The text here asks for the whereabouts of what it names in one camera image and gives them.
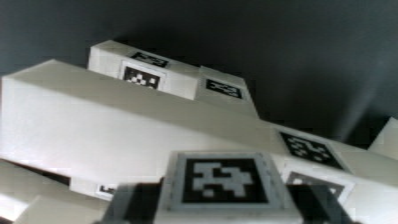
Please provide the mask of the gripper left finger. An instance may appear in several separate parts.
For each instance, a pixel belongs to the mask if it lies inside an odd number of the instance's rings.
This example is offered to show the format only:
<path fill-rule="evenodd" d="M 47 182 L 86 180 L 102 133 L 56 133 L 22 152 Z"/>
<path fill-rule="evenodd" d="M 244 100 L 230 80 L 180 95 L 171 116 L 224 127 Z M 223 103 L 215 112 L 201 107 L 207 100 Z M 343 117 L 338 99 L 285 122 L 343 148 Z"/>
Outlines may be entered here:
<path fill-rule="evenodd" d="M 162 183 L 121 184 L 95 224 L 155 224 Z"/>

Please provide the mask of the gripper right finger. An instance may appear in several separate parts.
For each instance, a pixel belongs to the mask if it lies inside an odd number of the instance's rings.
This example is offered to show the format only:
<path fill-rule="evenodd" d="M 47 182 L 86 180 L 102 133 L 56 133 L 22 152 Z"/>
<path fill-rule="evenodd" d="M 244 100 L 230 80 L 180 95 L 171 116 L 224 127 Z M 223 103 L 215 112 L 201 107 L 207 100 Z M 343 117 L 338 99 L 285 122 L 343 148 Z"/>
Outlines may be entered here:
<path fill-rule="evenodd" d="M 326 185 L 288 185 L 304 224 L 363 224 L 356 222 Z"/>

